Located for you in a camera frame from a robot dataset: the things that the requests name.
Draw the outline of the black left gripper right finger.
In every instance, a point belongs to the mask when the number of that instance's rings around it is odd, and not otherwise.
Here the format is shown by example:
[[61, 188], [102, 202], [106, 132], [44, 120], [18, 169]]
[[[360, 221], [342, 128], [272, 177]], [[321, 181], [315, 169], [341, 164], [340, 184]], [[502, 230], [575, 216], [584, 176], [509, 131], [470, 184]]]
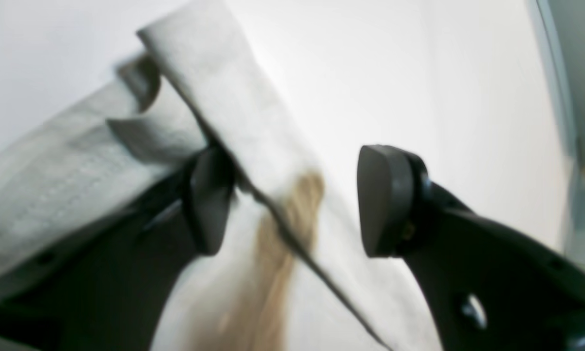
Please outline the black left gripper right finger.
[[364, 251], [401, 258], [446, 351], [585, 351], [585, 273], [432, 182], [423, 160], [363, 146]]

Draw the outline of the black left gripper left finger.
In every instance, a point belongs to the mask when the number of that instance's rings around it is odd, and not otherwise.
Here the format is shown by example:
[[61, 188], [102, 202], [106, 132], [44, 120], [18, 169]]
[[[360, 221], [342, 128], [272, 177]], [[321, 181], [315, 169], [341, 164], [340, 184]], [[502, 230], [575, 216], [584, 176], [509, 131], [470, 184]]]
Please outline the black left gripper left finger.
[[216, 255], [234, 186], [211, 146], [108, 228], [90, 227], [0, 279], [0, 351], [147, 351], [183, 269]]

